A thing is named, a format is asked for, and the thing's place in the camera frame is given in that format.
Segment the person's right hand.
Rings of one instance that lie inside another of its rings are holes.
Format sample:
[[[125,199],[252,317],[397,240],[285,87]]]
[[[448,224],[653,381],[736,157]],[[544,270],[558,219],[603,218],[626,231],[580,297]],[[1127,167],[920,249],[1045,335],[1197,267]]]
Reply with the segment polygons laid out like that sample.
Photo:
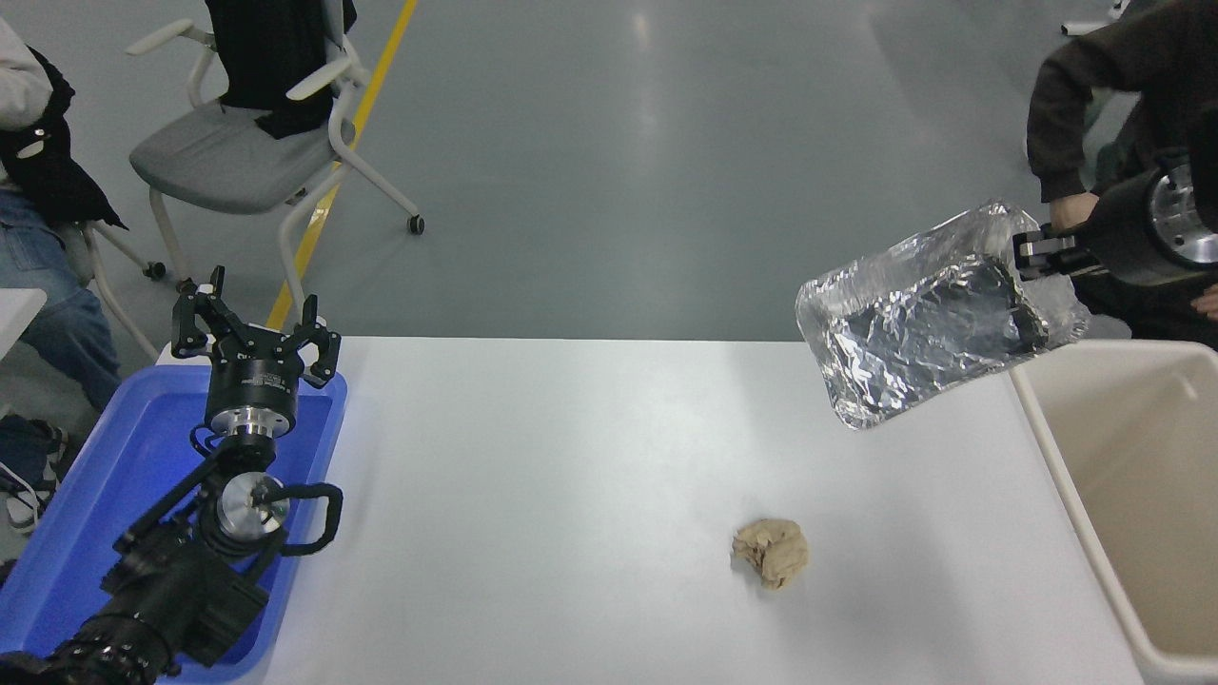
[[[1047,204],[1052,233],[1071,233],[1080,228],[1093,215],[1100,197],[1093,193],[1078,193],[1054,199]]]

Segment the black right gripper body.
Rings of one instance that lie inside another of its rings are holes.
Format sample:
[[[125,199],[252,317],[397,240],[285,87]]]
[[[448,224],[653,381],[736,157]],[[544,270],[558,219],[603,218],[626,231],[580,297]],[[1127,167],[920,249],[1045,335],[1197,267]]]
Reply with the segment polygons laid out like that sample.
[[[1166,284],[1164,261],[1151,238],[1151,196],[1162,177],[1161,169],[1149,169],[1110,186],[1080,233],[1086,251],[1118,282]]]

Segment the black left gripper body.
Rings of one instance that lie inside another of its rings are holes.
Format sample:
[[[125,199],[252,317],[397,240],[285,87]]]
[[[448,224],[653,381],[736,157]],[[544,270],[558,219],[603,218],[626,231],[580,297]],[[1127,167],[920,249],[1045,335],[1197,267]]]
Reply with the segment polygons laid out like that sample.
[[[255,407],[294,414],[298,407],[304,363],[300,351],[308,338],[286,335],[258,325],[213,325],[209,349],[207,414]]]

